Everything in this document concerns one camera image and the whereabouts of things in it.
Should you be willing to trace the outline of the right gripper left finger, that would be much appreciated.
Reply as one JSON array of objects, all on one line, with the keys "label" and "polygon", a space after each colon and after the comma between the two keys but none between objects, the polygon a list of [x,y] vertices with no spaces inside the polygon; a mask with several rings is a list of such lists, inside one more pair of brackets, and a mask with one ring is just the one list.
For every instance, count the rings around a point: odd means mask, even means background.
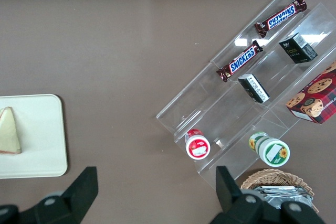
[{"label": "right gripper left finger", "polygon": [[97,168],[86,167],[60,196],[46,197],[22,212],[16,205],[1,205],[1,223],[81,223],[98,191]]}]

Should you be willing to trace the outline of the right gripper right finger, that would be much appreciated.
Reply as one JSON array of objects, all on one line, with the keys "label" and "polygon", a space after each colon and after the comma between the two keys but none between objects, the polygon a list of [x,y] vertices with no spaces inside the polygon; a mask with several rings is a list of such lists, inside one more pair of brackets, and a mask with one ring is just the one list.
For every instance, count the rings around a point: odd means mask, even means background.
[{"label": "right gripper right finger", "polygon": [[222,212],[211,223],[324,223],[306,204],[287,201],[276,209],[258,196],[242,193],[226,166],[216,167],[216,193]]}]

